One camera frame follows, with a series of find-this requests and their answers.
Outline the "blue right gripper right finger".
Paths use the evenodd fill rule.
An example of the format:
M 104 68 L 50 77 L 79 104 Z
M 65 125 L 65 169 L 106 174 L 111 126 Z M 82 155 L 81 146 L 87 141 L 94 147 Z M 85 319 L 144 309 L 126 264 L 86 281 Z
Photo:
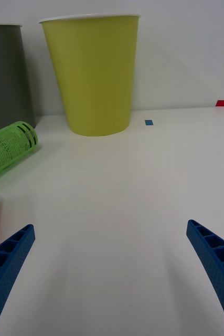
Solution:
M 187 223 L 186 235 L 224 311 L 224 240 L 192 219 Z

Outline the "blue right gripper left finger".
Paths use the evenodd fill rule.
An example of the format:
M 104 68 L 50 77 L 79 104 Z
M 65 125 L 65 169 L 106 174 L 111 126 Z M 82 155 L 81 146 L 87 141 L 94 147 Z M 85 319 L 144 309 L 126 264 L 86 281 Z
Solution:
M 0 244 L 0 315 L 34 241 L 34 226 L 28 224 Z

